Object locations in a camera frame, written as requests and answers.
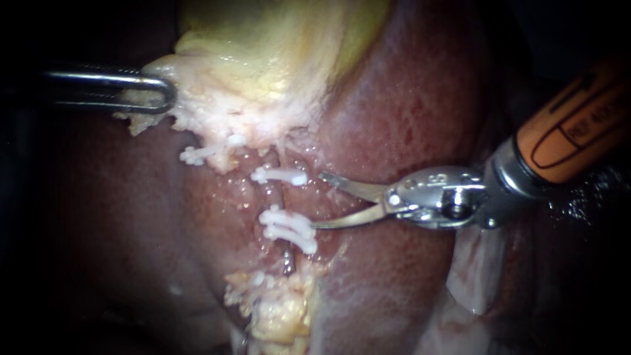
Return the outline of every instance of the dark background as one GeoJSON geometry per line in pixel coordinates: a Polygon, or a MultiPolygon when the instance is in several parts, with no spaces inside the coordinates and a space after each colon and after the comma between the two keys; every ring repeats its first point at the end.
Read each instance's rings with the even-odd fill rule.
{"type": "MultiPolygon", "coordinates": [[[[515,124],[528,118],[538,104],[597,59],[629,50],[631,31],[624,4],[611,0],[479,1],[495,62],[526,78],[527,92],[510,108],[515,124]]],[[[0,26],[5,65],[0,85],[6,83],[7,74],[28,71],[34,60],[42,58],[125,66],[145,64],[169,51],[176,37],[173,29],[161,26],[172,19],[164,18],[165,11],[160,11],[160,7],[175,12],[171,1],[16,1],[3,5],[4,20],[0,26]],[[135,31],[137,37],[127,35],[130,28],[139,29],[135,31]],[[139,37],[155,33],[167,39],[144,46],[155,50],[146,51],[137,45],[139,37]]],[[[22,289],[0,288],[0,314],[12,315],[0,317],[0,328],[11,329],[5,333],[9,337],[22,335],[35,342],[48,341],[46,334],[54,336],[56,318],[64,315],[41,305],[42,281],[36,271],[28,270],[30,265],[41,267],[41,255],[32,244],[37,239],[35,235],[18,235],[16,227],[28,225],[32,207],[37,205],[38,169],[46,161],[46,144],[50,143],[46,133],[51,124],[54,122],[48,116],[40,117],[34,110],[10,107],[0,113],[0,281],[4,285],[24,285],[22,289]],[[11,282],[27,274],[28,282],[11,282]]],[[[596,170],[613,165],[628,171],[626,149],[605,159],[596,170]]],[[[630,211],[628,184],[620,189],[626,194],[611,197],[600,212],[605,226],[603,240],[625,240],[629,234],[622,229],[630,211]]],[[[623,290],[628,276],[622,267],[617,268],[624,255],[603,245],[611,243],[600,244],[596,255],[590,256],[591,265],[599,267],[590,270],[592,278],[579,289],[583,300],[580,304],[586,311],[573,308],[563,315],[563,321],[551,323],[551,327],[558,327],[557,339],[562,340],[552,338],[552,343],[539,344],[539,353],[567,354],[608,348],[611,343],[624,341],[618,335],[622,334],[626,319],[619,312],[625,308],[623,290]]]]}

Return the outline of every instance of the pale tissue membrane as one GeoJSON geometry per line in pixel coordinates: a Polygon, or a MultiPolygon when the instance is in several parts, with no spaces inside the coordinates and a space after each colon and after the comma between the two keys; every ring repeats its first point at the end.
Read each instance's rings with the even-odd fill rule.
{"type": "Polygon", "coordinates": [[[313,312],[317,309],[316,279],[324,266],[305,262],[289,277],[263,271],[225,276],[226,306],[238,306],[242,317],[251,317],[248,351],[261,354],[305,354],[313,312]]]}
{"type": "Polygon", "coordinates": [[[294,186],[301,186],[307,183],[307,174],[297,169],[272,168],[269,164],[265,164],[255,169],[250,174],[250,179],[260,184],[267,183],[268,180],[280,180],[294,186]]]}
{"type": "MultiPolygon", "coordinates": [[[[247,24],[249,31],[227,22],[225,28],[185,33],[175,46],[176,54],[143,69],[176,86],[175,107],[158,116],[115,117],[130,119],[129,130],[137,135],[163,117],[174,116],[173,129],[192,131],[202,145],[187,148],[181,160],[192,165],[206,162],[221,174],[238,165],[231,137],[242,137],[242,147],[266,150],[292,129],[317,127],[348,11],[338,1],[285,5],[287,13],[265,12],[259,27],[247,24]],[[328,25],[320,26],[316,19],[328,25]]],[[[126,95],[134,101],[155,99],[138,91],[126,95]]]]}
{"type": "Polygon", "coordinates": [[[265,226],[263,236],[272,241],[283,239],[294,243],[307,255],[317,251],[316,230],[311,227],[311,221],[295,212],[281,210],[276,204],[269,210],[263,211],[258,221],[265,226]]]}

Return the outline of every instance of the forceps jaw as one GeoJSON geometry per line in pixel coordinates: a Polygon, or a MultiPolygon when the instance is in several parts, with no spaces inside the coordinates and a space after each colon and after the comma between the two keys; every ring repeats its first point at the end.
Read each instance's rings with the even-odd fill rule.
{"type": "Polygon", "coordinates": [[[394,211],[384,200],[387,192],[392,189],[391,185],[381,185],[373,183],[361,183],[352,181],[342,176],[335,175],[331,172],[321,172],[318,177],[329,185],[340,189],[350,195],[358,197],[362,200],[376,203],[365,210],[350,214],[345,217],[336,218],[334,220],[312,222],[311,227],[315,229],[338,229],[345,227],[354,227],[357,225],[369,224],[382,220],[391,215],[394,211]]]}
{"type": "Polygon", "coordinates": [[[350,214],[345,217],[335,218],[334,220],[312,222],[311,228],[314,229],[338,229],[346,227],[354,227],[356,225],[369,224],[382,220],[387,214],[381,203],[370,206],[365,210],[350,214]]]}
{"type": "Polygon", "coordinates": [[[43,77],[55,89],[47,103],[62,108],[162,114],[177,99],[175,86],[168,80],[131,69],[64,64],[44,70],[43,77]],[[125,89],[149,92],[152,99],[134,102],[122,95],[125,89]]]}

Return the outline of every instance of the metal grasper jaw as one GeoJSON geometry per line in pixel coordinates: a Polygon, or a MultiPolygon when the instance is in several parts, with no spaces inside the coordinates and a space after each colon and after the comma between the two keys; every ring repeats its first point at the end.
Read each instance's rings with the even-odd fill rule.
{"type": "Polygon", "coordinates": [[[361,183],[346,179],[345,177],[337,176],[331,172],[321,172],[318,175],[318,178],[337,189],[355,197],[359,197],[362,200],[374,202],[376,205],[334,220],[312,222],[312,228],[337,229],[353,227],[355,225],[372,223],[388,216],[386,208],[383,205],[383,197],[385,196],[388,188],[390,188],[390,185],[361,183]]]}
{"type": "Polygon", "coordinates": [[[318,177],[376,205],[349,216],[313,222],[316,229],[352,227],[389,216],[428,229],[453,229],[474,223],[475,212],[484,202],[481,172],[461,166],[419,170],[390,185],[361,183],[330,172],[318,177]]]}

